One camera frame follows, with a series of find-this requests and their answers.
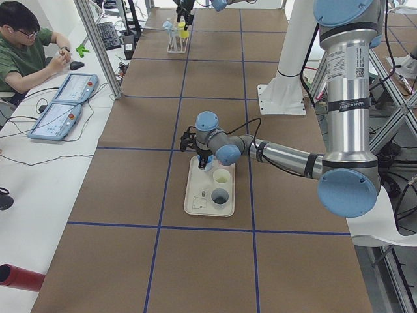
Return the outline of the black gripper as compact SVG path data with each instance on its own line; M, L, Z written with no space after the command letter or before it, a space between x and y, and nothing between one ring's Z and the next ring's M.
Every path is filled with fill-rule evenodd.
M196 150L199 161L198 168L205 169L209 163L210 149L205 143L196 139L196 132L192 130L193 128L193 126L189 126L180 137L180 151Z
M191 11L194 8L194 0L178 0L177 1L177 19L176 22L181 21L182 13L184 13L184 19L186 22L186 26L193 25L194 21L194 15L191 13Z

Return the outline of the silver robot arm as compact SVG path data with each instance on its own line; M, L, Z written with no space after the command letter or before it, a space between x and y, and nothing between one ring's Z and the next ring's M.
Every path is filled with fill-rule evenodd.
M343 218L358 218L377 204L381 190L377 158L369 147L369 52L381 41L386 1L296 1L276 75L258 86L259 111L305 117L303 70L315 40L324 50L329 144L325 154L232 136L214 112L201 112L180 139L194 150L199 168L211 160L230 166L246 156L318 182L322 205Z
M176 22L185 22L185 27L193 24L194 15L192 14L192 10L194 9L195 0L173 0L176 4L176 14L177 19ZM210 1L209 6L212 6L216 12L223 10L227 5L232 5L233 3L239 3L240 0L213 0Z

